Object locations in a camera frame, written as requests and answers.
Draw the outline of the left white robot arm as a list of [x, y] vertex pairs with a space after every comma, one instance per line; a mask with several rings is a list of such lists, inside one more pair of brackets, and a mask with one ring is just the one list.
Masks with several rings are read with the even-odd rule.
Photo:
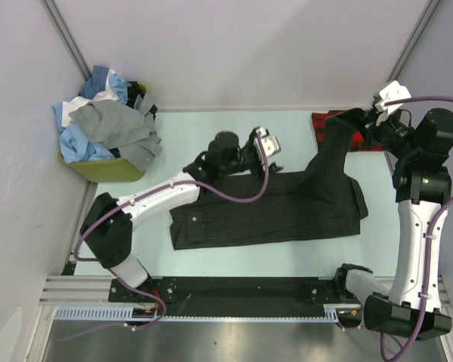
[[[85, 217], [74, 249], [75, 258], [82, 259], [79, 249], [86, 244], [93, 253], [90, 260], [119, 279], [133, 300], [147, 299], [152, 284], [148, 271], [131, 251], [133, 233], [153, 216], [196, 202], [205, 190], [236, 204], [259, 200], [270, 177], [268, 159], [280, 151], [277, 137], [263, 127], [253, 129], [244, 146], [239, 145], [235, 133], [222, 131], [206, 151], [163, 183], [120, 198], [103, 193], [96, 197]], [[263, 178], [260, 191], [250, 198], [235, 198], [213, 186], [226, 176], [247, 170]]]

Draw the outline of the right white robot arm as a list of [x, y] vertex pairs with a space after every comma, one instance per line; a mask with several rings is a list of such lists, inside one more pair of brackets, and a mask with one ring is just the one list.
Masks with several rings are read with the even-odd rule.
[[333, 293], [341, 302], [361, 302], [368, 330], [426, 341], [452, 327], [451, 317], [441, 312], [438, 264], [451, 199], [444, 163], [453, 147], [453, 112], [431, 109], [417, 127], [403, 124], [401, 114], [397, 110], [385, 120], [375, 110], [339, 115], [354, 121], [364, 138], [377, 141], [396, 158], [393, 188], [400, 239], [391, 288], [371, 269], [344, 263], [336, 271]]

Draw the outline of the dark pinstriped long sleeve shirt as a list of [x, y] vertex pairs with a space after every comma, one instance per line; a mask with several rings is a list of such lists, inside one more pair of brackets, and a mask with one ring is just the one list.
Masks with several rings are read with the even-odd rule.
[[323, 141], [306, 169], [270, 175], [267, 190], [239, 204], [201, 191], [198, 201], [171, 210], [175, 250], [243, 247], [358, 235], [368, 216], [357, 180], [344, 172], [361, 109], [330, 111]]

